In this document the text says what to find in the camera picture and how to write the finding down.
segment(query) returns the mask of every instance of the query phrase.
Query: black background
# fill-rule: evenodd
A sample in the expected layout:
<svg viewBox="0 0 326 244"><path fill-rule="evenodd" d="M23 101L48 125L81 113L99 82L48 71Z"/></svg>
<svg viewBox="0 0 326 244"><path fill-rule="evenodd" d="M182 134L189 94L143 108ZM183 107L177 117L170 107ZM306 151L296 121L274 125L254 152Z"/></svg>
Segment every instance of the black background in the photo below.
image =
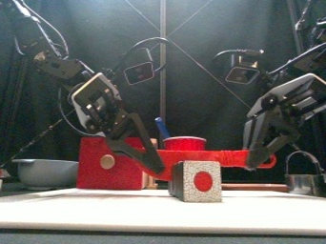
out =
<svg viewBox="0 0 326 244"><path fill-rule="evenodd" d="M26 3L66 37L70 58L79 58L94 71L115 67L122 54L139 41L161 35L161 1L26 0ZM306 1L296 1L298 16L305 5ZM325 17L325 5L324 1L313 1L308 16L312 25L302 31L306 47L313 23ZM4 162L60 119L60 114L56 83L38 74L16 53L14 33L2 11L0 23L0 158ZM273 71L297 56L288 1L169 0L166 27L167 37L175 43L166 53L166 124L171 135L206 138L209 150L241 150L246 114L262 95L265 84L260 80L249 85L225 82L210 62L225 50L264 50L265 68ZM153 50L153 57L158 64L159 48ZM150 136L155 138L159 137L154 123L161 114L159 82L159 76L134 86L123 77L117 80L122 99L141 114ZM70 119L78 126L77 116ZM321 158L324 151L316 146L313 130L316 125L309 122L298 145ZM18 158L78 160L79 141L81 136L63 122ZM292 152L289 146L281 149L280 162L272 170L223 169L223 180L284 182L285 158Z"/></svg>

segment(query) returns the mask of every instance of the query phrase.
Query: red dot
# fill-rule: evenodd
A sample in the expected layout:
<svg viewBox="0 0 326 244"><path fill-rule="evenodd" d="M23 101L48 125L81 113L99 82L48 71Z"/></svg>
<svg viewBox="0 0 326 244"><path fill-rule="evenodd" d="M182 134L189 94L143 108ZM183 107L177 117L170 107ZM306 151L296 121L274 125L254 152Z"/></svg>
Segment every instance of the red dot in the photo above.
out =
<svg viewBox="0 0 326 244"><path fill-rule="evenodd" d="M201 192L207 192L213 186L213 178L210 173L207 172L198 172L194 177L194 184L197 189Z"/></svg>

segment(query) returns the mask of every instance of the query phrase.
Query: white table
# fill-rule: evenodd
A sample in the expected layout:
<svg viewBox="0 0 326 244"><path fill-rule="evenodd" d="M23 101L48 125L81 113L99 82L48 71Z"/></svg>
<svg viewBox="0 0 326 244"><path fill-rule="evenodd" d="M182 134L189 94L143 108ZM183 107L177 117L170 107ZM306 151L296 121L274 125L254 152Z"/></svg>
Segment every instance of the white table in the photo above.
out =
<svg viewBox="0 0 326 244"><path fill-rule="evenodd" d="M0 209L4 229L326 235L326 199L277 192L223 191L221 203L186 203L165 190L69 189L0 197Z"/></svg>

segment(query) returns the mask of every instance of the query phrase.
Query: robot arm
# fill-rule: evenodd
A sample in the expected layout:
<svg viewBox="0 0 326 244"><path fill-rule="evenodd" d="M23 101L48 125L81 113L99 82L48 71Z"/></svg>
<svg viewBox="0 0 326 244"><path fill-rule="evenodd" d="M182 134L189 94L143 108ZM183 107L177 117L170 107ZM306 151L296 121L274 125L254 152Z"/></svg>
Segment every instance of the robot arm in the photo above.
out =
<svg viewBox="0 0 326 244"><path fill-rule="evenodd" d="M325 109L326 81L313 73L286 82L258 99L245 126L249 169L256 169L273 153L298 140L298 128Z"/></svg>
<svg viewBox="0 0 326 244"><path fill-rule="evenodd" d="M91 133L103 132L114 153L135 158L150 172L161 174L165 164L150 142L142 119L137 113L127 113L123 109L119 91L111 80L102 73L95 74L82 61L66 59L23 0L0 0L0 9L11 21L19 50L34 61L38 71L54 76L71 93L85 128ZM125 143L133 133L142 139L142 152Z"/></svg>

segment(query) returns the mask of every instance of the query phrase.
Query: blue marker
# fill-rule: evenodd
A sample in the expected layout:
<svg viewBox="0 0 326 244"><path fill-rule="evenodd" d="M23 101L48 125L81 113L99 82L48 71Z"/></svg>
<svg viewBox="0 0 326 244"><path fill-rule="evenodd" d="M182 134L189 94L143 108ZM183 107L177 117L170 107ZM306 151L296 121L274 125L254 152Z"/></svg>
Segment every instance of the blue marker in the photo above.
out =
<svg viewBox="0 0 326 244"><path fill-rule="evenodd" d="M161 117L155 118L155 122L157 122L158 130L161 131L163 139L167 139L171 136L170 136L170 133L169 133L169 130L163 123L162 118Z"/></svg>

